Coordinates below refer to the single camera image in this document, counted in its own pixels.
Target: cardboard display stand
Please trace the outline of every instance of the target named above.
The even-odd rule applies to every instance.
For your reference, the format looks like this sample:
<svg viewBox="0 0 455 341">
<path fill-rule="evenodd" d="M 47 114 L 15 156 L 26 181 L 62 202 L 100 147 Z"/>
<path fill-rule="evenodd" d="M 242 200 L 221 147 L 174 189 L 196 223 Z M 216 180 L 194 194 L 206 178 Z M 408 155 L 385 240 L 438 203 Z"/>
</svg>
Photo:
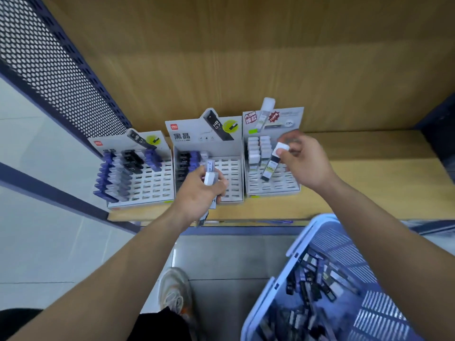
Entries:
<svg viewBox="0 0 455 341">
<path fill-rule="evenodd" d="M 229 181 L 221 203 L 243 202 L 242 117 L 219 117 L 213 108 L 208 108 L 198 119 L 165 123 L 174 144 L 174 177 L 178 177 L 181 152 L 205 151 Z M 176 192 L 179 187 L 176 179 Z"/>
<path fill-rule="evenodd" d="M 88 141 L 101 154 L 106 151 L 121 156 L 122 151 L 133 149 L 143 160 L 145 159 L 145 148 L 134 142 L 127 136 L 128 131 L 123 135 L 112 135 L 88 138 Z M 108 202 L 110 210 L 118 210 L 133 206 L 146 206 L 157 203 L 170 203 L 175 197 L 174 170 L 171 149 L 164 139 L 161 131 L 147 131 L 138 134 L 147 143 L 156 146 L 156 153 L 163 159 L 161 171 L 155 172 L 150 166 L 144 163 L 141 174 L 132 174 L 131 189 L 129 190 L 128 201 L 116 203 Z"/>
<path fill-rule="evenodd" d="M 276 196 L 298 194 L 301 190 L 290 172 L 286 172 L 286 165 L 280 163 L 270 178 L 269 182 L 261 179 L 267 161 L 261 161 L 257 171 L 249 171 L 247 143 L 249 137 L 270 136 L 272 148 L 275 148 L 278 138 L 294 129 L 299 129 L 304 108 L 277 108 L 274 109 L 261 129 L 257 129 L 261 111 L 243 112 L 243 147 L 244 147 L 244 170 L 246 179 L 247 197 Z"/>
</svg>

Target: sneaker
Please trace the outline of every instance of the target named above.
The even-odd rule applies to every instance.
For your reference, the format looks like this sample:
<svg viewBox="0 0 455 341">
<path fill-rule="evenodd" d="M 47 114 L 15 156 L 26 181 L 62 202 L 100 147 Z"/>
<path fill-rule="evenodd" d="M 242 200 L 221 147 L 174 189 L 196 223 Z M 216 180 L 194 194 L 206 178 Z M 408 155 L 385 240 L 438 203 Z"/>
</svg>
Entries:
<svg viewBox="0 0 455 341">
<path fill-rule="evenodd" d="M 190 328 L 191 338 L 196 340 L 197 323 L 193 311 L 190 281 L 180 268 L 169 268 L 160 281 L 158 290 L 160 309 L 168 307 L 183 317 Z"/>
</svg>

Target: right hand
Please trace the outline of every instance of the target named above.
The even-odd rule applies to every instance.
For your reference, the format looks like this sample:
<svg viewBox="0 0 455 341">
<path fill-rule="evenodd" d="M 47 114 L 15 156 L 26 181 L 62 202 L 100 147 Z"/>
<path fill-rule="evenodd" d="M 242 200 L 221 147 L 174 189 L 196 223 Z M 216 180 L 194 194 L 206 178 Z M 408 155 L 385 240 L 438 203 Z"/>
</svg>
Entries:
<svg viewBox="0 0 455 341">
<path fill-rule="evenodd" d="M 327 154 L 316 139 L 293 130 L 281 135 L 278 142 L 290 147 L 290 152 L 279 148 L 277 154 L 298 183 L 320 192 L 337 178 Z"/>
</svg>

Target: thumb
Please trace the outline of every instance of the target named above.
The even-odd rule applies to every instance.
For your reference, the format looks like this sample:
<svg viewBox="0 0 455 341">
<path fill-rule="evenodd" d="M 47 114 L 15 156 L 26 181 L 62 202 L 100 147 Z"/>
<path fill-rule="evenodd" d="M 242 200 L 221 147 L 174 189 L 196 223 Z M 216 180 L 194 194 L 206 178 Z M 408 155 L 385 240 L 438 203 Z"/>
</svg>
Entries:
<svg viewBox="0 0 455 341">
<path fill-rule="evenodd" d="M 210 190 L 213 192 L 214 195 L 218 196 L 226 191 L 227 185 L 229 185 L 229 182 L 226 179 L 219 180 L 218 182 L 210 186 Z"/>
<path fill-rule="evenodd" d="M 278 148 L 277 149 L 277 154 L 280 157 L 281 161 L 283 163 L 285 163 L 290 170 L 297 163 L 297 158 L 294 157 L 289 151 L 287 151 L 287 150 L 285 150 L 283 148 Z"/>
</svg>

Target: perforated metal panel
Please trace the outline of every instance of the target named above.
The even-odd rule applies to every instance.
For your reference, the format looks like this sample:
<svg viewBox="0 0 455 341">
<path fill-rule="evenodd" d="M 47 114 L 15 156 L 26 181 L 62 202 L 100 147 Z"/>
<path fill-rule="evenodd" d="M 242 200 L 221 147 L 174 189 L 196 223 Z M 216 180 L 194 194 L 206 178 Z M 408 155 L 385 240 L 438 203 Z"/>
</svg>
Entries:
<svg viewBox="0 0 455 341">
<path fill-rule="evenodd" d="M 37 11 L 48 12 L 38 0 Z M 0 0 L 0 59 L 71 122 L 85 137 L 123 134 L 122 115 L 82 57 L 49 14 L 38 16 L 26 0 Z"/>
</svg>

